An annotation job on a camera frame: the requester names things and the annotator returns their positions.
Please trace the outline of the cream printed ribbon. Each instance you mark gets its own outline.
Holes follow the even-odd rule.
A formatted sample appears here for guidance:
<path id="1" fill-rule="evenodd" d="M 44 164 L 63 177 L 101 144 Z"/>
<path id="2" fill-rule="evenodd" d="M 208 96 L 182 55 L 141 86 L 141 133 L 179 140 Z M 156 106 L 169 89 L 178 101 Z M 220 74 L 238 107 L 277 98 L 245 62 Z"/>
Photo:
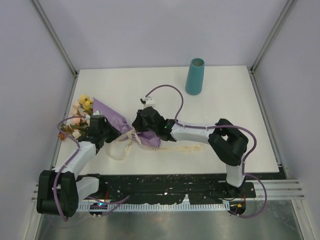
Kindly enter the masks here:
<path id="1" fill-rule="evenodd" d="M 127 142 L 127 145 L 123 149 L 121 154 L 114 155 L 112 154 L 112 145 L 119 144 L 122 142 Z M 203 144 L 194 144 L 194 145 L 183 145 L 178 147 L 161 147 L 161 139 L 156 136 L 155 133 L 151 131 L 147 132 L 136 132 L 133 128 L 128 132 L 123 133 L 116 140 L 114 140 L 109 149 L 106 151 L 108 156 L 116 161 L 123 161 L 130 154 L 130 151 L 134 145 L 137 143 L 142 149 L 156 151 L 156 152 L 183 152 L 183 153 L 193 153 L 193 152 L 202 152 L 204 150 Z"/>

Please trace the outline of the purple wrapping paper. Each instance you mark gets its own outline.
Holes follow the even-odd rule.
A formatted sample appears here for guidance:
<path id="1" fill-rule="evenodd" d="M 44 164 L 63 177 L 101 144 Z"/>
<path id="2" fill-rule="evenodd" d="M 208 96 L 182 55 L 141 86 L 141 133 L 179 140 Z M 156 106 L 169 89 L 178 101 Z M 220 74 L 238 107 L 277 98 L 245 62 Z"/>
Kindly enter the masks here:
<path id="1" fill-rule="evenodd" d="M 117 129 L 124 139 L 133 139 L 139 144 L 151 148 L 159 148 L 161 139 L 154 132 L 137 132 L 127 122 L 126 118 L 96 98 L 93 98 L 93 111 L 99 111 L 111 125 Z"/>

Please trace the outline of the artificial flower bunch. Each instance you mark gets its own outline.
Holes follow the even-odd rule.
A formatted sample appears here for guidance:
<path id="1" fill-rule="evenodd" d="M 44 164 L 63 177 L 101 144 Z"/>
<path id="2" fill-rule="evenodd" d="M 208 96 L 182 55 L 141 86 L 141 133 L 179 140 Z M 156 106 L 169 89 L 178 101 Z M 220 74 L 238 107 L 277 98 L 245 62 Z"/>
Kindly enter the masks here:
<path id="1" fill-rule="evenodd" d="M 70 117 L 58 124 L 58 138 L 64 141 L 67 137 L 76 141 L 83 137 L 90 125 L 93 114 L 94 99 L 83 94 L 74 102 L 70 109 Z"/>

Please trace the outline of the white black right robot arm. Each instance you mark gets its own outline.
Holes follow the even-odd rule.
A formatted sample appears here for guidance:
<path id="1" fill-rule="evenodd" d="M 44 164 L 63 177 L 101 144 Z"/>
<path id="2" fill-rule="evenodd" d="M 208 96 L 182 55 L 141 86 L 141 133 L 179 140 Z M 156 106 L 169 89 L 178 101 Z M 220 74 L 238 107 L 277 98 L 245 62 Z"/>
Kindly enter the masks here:
<path id="1" fill-rule="evenodd" d="M 136 132 L 153 132 L 166 142 L 191 141 L 211 146 L 226 166 L 226 191 L 235 198 L 244 192 L 243 156 L 249 139 L 228 120 L 221 118 L 216 125 L 191 124 L 161 116 L 149 106 L 137 111 L 132 123 Z"/>

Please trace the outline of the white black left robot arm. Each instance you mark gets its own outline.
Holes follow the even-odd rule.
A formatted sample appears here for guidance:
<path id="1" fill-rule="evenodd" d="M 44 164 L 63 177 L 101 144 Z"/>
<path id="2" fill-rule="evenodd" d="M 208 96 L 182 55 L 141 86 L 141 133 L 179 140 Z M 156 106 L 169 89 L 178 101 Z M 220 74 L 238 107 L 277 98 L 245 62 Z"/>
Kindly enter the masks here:
<path id="1" fill-rule="evenodd" d="M 77 178 L 86 164 L 97 155 L 105 143 L 121 136 L 101 114 L 86 116 L 89 126 L 76 143 L 76 150 L 60 166 L 44 170 L 39 175 L 36 210 L 43 215 L 60 216 L 63 221 L 72 217 L 80 201 L 92 195 L 102 199 L 107 187 L 97 177 Z"/>

